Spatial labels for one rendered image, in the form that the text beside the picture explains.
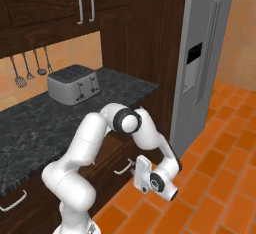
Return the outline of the grey fridge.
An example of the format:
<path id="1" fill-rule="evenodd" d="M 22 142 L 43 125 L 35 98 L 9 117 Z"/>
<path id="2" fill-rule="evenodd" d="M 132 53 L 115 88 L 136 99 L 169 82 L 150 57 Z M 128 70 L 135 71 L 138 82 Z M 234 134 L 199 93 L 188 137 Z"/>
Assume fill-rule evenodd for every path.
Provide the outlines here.
<path id="1" fill-rule="evenodd" d="M 170 144 L 182 156 L 205 127 L 232 0 L 185 0 Z"/>

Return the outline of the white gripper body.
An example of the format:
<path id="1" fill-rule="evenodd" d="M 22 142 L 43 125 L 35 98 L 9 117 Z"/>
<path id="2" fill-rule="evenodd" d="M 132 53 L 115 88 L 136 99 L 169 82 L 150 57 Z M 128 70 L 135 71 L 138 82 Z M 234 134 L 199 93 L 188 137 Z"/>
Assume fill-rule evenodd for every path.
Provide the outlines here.
<path id="1" fill-rule="evenodd" d="M 152 170 L 152 162 L 144 155 L 136 158 L 134 171 L 134 186 L 143 193 L 150 190 L 150 174 Z"/>

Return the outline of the grey flat turner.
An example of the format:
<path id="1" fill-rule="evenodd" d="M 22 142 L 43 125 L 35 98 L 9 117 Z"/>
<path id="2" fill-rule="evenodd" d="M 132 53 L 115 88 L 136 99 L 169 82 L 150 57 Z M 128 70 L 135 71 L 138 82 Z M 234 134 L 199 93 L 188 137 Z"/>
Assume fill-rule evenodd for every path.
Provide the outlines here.
<path id="1" fill-rule="evenodd" d="M 26 70 L 27 70 L 27 79 L 28 79 L 28 80 L 32 80 L 32 79 L 34 79 L 35 77 L 34 77 L 34 75 L 33 75 L 33 74 L 30 72 L 30 70 L 29 70 L 25 52 L 22 53 L 22 56 L 23 56 L 23 59 L 24 59 L 24 63 L 25 63 Z"/>

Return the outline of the grey ladle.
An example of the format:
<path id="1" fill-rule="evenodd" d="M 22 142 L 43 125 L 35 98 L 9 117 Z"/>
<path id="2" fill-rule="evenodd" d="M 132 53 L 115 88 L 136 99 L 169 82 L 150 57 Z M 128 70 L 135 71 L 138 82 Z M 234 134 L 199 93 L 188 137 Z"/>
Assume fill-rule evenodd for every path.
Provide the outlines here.
<path id="1" fill-rule="evenodd" d="M 37 56 L 36 49 L 33 49 L 33 53 L 34 53 L 35 60 L 36 60 L 36 64 L 37 64 L 37 73 L 38 73 L 40 76 L 46 75 L 46 69 L 42 69 L 42 68 L 40 67 L 40 65 L 39 65 L 39 61 L 38 61 L 38 56 Z"/>

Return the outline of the silver four-slot toaster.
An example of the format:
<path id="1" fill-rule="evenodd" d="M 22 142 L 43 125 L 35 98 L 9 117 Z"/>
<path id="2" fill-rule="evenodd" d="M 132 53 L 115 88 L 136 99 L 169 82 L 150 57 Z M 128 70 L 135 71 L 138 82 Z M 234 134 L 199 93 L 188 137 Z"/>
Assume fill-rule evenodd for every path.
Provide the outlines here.
<path id="1" fill-rule="evenodd" d="M 48 94 L 55 101 L 72 106 L 100 92 L 94 70 L 73 64 L 48 75 Z"/>

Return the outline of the grey meat fork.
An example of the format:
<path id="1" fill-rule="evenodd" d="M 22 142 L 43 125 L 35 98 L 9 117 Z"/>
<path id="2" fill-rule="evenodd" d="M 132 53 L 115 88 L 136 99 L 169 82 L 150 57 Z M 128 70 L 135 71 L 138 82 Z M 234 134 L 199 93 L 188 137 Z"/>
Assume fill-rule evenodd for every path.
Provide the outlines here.
<path id="1" fill-rule="evenodd" d="M 49 72 L 49 73 L 52 73 L 52 72 L 53 72 L 53 69 L 52 69 L 52 66 L 51 66 L 50 61 L 49 61 L 49 57 L 48 57 L 48 53 L 47 53 L 47 48 L 46 48 L 46 46 L 44 46 L 43 49 L 44 49 L 45 56 L 46 56 L 48 72 Z"/>

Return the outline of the dark wood drawer front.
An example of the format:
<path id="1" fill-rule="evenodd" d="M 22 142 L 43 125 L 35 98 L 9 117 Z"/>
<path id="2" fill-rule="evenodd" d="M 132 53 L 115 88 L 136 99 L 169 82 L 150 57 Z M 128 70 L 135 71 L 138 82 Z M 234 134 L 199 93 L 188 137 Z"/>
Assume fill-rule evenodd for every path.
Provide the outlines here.
<path id="1" fill-rule="evenodd" d="M 129 160 L 135 162 L 139 155 L 146 156 L 154 164 L 162 159 L 159 149 L 144 151 L 135 145 L 130 136 L 111 131 L 104 139 L 94 163 L 81 167 L 79 173 L 93 185 L 98 196 L 116 193 L 131 179 L 132 174 L 129 170 L 121 175 L 115 174 L 115 171 L 123 170 Z"/>
<path id="2" fill-rule="evenodd" d="M 7 208 L 27 192 L 26 198 L 13 209 L 0 209 L 0 234 L 53 234 L 61 223 L 59 200 L 45 187 L 37 172 L 5 196 L 0 206 Z"/>

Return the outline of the grey slotted spatula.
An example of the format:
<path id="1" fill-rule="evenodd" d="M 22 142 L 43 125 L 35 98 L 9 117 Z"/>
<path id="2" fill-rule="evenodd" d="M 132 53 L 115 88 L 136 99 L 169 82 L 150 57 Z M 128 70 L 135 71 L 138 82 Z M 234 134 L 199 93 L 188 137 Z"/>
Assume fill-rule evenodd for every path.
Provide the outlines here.
<path id="1" fill-rule="evenodd" d="M 15 83 L 17 85 L 18 88 L 24 88 L 27 86 L 27 82 L 26 80 L 21 77 L 19 74 L 18 74 L 18 71 L 17 71 L 17 68 L 16 68 L 16 65 L 15 65 L 15 62 L 14 62 L 14 57 L 13 56 L 10 56 L 10 60 L 12 62 L 12 65 L 13 65 L 13 68 L 14 68 L 14 72 L 15 72 Z"/>

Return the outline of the tall dark wood cabinet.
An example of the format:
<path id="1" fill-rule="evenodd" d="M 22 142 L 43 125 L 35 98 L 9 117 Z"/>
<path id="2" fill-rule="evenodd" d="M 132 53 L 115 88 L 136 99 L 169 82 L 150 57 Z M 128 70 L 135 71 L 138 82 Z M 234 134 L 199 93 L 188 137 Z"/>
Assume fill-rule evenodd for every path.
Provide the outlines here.
<path id="1" fill-rule="evenodd" d="M 101 32 L 103 65 L 155 83 L 141 103 L 170 136 L 185 0 L 132 0 L 132 19 Z"/>

